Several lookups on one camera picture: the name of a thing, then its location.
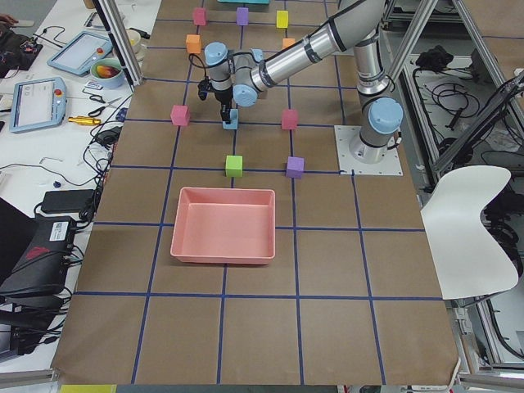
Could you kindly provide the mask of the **purple foam block near arm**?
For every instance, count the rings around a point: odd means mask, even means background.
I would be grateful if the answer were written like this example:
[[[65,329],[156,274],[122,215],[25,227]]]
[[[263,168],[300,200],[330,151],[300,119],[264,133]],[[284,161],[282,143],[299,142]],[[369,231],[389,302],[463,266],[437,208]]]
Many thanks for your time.
[[[305,171],[305,159],[299,156],[289,156],[287,158],[286,177],[302,178]]]

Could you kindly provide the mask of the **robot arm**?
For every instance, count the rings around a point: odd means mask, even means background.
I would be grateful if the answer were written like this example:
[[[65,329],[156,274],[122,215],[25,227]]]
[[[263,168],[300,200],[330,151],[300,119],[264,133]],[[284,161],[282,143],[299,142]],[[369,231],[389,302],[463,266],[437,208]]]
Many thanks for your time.
[[[209,43],[198,97],[205,100],[214,94],[222,121],[230,124],[233,103],[254,106],[261,93],[328,56],[350,49],[355,56],[364,117],[359,134],[350,140],[350,154],[365,164],[376,164],[386,154],[404,117],[401,105],[387,92],[391,79],[380,58],[379,22],[385,6],[381,0],[341,1],[337,13],[313,32],[268,58],[233,51],[221,42]]]

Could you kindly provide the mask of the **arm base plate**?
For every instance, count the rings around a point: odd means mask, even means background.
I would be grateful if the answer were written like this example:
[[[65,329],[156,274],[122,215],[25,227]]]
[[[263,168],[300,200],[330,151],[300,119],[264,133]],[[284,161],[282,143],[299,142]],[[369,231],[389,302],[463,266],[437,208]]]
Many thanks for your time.
[[[384,147],[370,147],[360,138],[360,126],[335,125],[339,173],[346,175],[402,176],[395,139]]]

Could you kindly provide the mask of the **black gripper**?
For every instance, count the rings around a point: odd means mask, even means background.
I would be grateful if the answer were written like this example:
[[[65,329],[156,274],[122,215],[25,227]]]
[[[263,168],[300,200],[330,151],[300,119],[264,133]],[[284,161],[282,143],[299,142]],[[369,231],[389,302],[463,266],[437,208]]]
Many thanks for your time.
[[[215,99],[220,103],[220,116],[223,122],[230,123],[233,91],[232,90],[215,90]]]

